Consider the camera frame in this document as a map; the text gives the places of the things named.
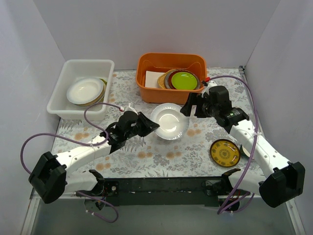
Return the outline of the small white paper plate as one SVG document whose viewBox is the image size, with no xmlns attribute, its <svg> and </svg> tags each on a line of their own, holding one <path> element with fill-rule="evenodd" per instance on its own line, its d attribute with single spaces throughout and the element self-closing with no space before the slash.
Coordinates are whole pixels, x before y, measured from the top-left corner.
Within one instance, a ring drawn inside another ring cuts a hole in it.
<svg viewBox="0 0 313 235">
<path fill-rule="evenodd" d="M 174 103 L 163 103 L 155 107 L 150 120 L 159 125 L 155 130 L 157 136 L 169 141 L 183 137 L 189 128 L 189 117 L 180 110 L 181 107 Z"/>
</svg>

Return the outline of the white watermelon pattern plate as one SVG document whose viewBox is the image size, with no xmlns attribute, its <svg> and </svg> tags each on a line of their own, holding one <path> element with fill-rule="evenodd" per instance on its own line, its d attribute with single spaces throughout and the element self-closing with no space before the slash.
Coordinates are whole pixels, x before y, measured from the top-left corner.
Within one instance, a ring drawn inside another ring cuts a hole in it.
<svg viewBox="0 0 313 235">
<path fill-rule="evenodd" d="M 86 107 L 103 100 L 107 82 L 100 78 L 84 78 L 77 86 L 75 104 Z"/>
</svg>

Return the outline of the yellow brown ornate plate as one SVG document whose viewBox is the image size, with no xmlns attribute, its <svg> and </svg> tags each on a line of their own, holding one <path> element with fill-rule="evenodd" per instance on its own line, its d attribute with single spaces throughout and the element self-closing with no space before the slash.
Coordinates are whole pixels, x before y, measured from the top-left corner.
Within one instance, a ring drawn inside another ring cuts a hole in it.
<svg viewBox="0 0 313 235">
<path fill-rule="evenodd" d="M 212 161 L 224 168 L 234 167 L 241 159 L 237 145 L 226 139 L 214 141 L 210 146 L 209 153 Z"/>
</svg>

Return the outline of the large white paper plate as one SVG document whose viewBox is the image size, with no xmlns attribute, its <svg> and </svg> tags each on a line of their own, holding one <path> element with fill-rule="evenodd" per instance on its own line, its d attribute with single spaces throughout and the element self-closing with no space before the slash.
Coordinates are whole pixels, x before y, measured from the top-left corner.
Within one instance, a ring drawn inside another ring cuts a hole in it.
<svg viewBox="0 0 313 235">
<path fill-rule="evenodd" d="M 67 99 L 75 105 L 85 105 L 104 94 L 106 84 L 99 78 L 83 78 L 73 83 L 67 90 Z"/>
</svg>

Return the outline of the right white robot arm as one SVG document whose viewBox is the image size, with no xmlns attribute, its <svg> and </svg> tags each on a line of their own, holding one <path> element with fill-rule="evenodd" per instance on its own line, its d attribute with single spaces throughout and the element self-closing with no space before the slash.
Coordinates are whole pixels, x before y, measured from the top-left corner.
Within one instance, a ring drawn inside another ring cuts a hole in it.
<svg viewBox="0 0 313 235">
<path fill-rule="evenodd" d="M 260 195 L 272 208 L 299 196 L 303 192 L 305 168 L 291 162 L 258 135 L 258 127 L 240 108 L 232 107 L 224 86 L 214 86 L 204 93 L 190 93 L 180 112 L 189 117 L 196 106 L 198 118 L 214 118 L 219 126 L 235 138 L 254 159 L 263 172 L 262 177 L 248 176 L 247 171 L 231 170 L 224 173 L 222 191 L 234 194 L 238 189 Z"/>
</svg>

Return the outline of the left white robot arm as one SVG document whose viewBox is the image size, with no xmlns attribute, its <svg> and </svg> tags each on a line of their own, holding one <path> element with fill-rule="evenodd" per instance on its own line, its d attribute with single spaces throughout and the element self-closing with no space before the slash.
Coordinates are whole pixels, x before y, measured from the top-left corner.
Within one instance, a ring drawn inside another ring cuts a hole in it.
<svg viewBox="0 0 313 235">
<path fill-rule="evenodd" d="M 124 147 L 128 139 L 145 137 L 158 127 L 159 124 L 141 112 L 125 111 L 117 122 L 90 142 L 57 155 L 44 153 L 28 180 L 46 204 L 67 192 L 82 191 L 90 196 L 100 196 L 104 191 L 104 177 L 94 169 L 78 174 L 75 171 Z"/>
</svg>

